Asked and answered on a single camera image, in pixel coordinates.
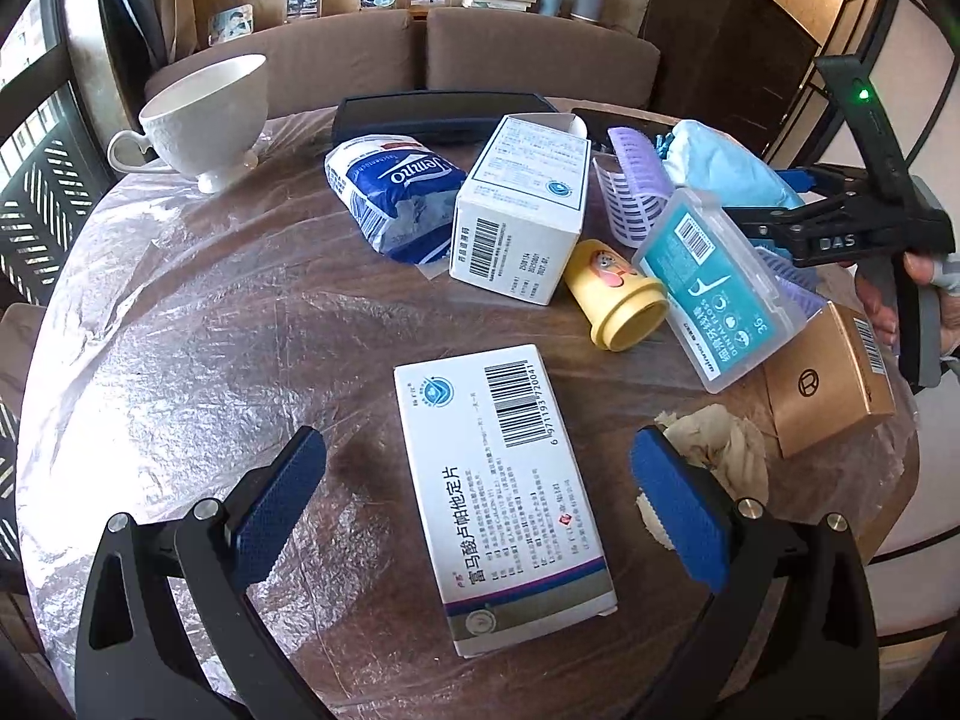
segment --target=transparent plastic cover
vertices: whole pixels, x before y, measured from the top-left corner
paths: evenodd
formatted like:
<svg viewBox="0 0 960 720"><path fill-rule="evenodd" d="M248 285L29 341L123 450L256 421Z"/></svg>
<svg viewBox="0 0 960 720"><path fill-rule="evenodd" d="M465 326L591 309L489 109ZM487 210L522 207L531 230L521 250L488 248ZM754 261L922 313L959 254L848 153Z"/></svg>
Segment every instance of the transparent plastic cover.
<svg viewBox="0 0 960 720"><path fill-rule="evenodd" d="M783 517L837 509L857 531L888 500L915 430L899 380L896 418L781 461L758 372L709 397L665 325L603 352L563 287L541 308L376 254L323 176L332 120L268 124L260 167L219 196L177 176L127 176L66 263L32 363L16 495L32 603L68 695L107 519L180 517L223 497L301 424L323 432L328 471L248 594L311 688L356 720L613 720L640 699L707 599L635 505L632 436L663 410L719 400L757 424ZM441 151L466 169L477 149ZM610 240L595 179L584 235ZM619 610L464 661L427 555L392 370L522 343L544 358ZM172 584L203 670L232 693L184 583Z"/></svg>

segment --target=yellow container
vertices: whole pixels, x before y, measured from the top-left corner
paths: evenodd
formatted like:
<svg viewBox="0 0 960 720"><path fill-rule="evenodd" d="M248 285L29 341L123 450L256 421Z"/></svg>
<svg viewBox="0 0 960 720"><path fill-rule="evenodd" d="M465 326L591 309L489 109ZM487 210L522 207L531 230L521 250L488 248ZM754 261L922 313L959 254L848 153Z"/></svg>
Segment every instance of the yellow container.
<svg viewBox="0 0 960 720"><path fill-rule="evenodd" d="M563 280L593 326L590 339L601 349L629 349L666 317L664 282L641 276L603 242L579 242Z"/></svg>

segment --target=plastic case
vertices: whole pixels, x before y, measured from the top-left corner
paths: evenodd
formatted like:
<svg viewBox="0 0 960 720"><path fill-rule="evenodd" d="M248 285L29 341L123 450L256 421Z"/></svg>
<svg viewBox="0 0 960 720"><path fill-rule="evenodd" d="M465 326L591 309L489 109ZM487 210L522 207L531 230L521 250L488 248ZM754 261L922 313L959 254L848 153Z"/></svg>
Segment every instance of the plastic case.
<svg viewBox="0 0 960 720"><path fill-rule="evenodd" d="M708 191L675 191L633 262L666 285L667 321L712 394L760 365L806 324Z"/></svg>

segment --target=brown sofa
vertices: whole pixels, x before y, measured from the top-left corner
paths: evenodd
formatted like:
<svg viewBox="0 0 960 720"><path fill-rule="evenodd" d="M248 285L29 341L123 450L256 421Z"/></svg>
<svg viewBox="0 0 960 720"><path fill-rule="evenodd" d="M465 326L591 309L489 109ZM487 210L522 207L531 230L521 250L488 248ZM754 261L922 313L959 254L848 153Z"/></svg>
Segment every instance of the brown sofa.
<svg viewBox="0 0 960 720"><path fill-rule="evenodd" d="M271 118L349 95L424 88L536 92L642 108L659 65L654 45L576 20L445 7L424 23L405 10L361 12L203 50L154 74L147 100L186 74L243 53L269 58Z"/></svg>

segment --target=screw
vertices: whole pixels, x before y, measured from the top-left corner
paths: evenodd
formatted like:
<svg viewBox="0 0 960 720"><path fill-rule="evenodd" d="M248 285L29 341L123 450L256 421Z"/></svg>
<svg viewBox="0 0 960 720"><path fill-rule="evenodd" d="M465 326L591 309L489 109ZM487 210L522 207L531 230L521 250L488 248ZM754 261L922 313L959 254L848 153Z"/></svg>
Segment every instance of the screw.
<svg viewBox="0 0 960 720"><path fill-rule="evenodd" d="M833 514L827 515L827 525L829 525L832 530L837 531L837 533L843 533L843 531L847 529L847 519L843 514L834 512Z"/></svg>
<svg viewBox="0 0 960 720"><path fill-rule="evenodd" d="M193 508L193 515L197 519L210 519L220 510L220 501L216 498L203 498L200 503Z"/></svg>
<svg viewBox="0 0 960 720"><path fill-rule="evenodd" d="M763 504L752 498L744 498L736 505L736 510L740 512L741 517L747 519L760 519L763 517Z"/></svg>
<svg viewBox="0 0 960 720"><path fill-rule="evenodd" d="M111 533L118 533L122 531L123 528L126 528L127 523L130 522L130 518L126 514L114 514L109 520L107 520L107 530Z"/></svg>

